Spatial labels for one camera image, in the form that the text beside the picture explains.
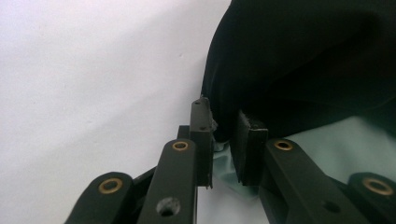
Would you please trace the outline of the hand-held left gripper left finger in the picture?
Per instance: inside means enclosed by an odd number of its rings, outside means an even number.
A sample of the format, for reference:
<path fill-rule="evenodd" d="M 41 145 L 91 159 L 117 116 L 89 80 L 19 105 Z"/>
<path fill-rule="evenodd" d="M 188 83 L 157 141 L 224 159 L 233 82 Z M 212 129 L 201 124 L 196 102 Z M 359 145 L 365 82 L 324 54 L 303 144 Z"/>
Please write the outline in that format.
<path fill-rule="evenodd" d="M 196 170 L 197 185 L 212 188 L 213 174 L 213 123 L 209 100 L 201 97 L 191 103 L 191 118 L 189 125 L 180 125 L 178 138 L 190 139 L 197 146 Z"/>

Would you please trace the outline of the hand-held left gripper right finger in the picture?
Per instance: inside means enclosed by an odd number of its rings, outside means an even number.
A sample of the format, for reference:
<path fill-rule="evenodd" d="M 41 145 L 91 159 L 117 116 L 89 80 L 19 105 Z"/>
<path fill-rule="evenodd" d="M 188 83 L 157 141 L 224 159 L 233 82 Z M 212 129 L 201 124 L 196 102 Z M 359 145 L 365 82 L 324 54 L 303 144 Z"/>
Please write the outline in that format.
<path fill-rule="evenodd" d="M 238 112 L 230 139 L 233 165 L 238 182 L 258 186 L 262 177 L 261 150 L 268 139 L 268 129 L 251 114 Z"/>

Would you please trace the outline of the black and green t-shirt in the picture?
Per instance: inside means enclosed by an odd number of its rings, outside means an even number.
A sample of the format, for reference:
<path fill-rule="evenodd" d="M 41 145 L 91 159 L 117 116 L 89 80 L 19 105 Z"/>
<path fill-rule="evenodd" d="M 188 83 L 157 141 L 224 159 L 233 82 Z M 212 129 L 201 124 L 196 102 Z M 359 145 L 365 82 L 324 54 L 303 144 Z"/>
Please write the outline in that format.
<path fill-rule="evenodd" d="M 237 116 L 299 144 L 331 177 L 396 181 L 396 0 L 232 0 L 212 39 L 202 95 L 216 125 L 215 175 L 241 196 Z"/>

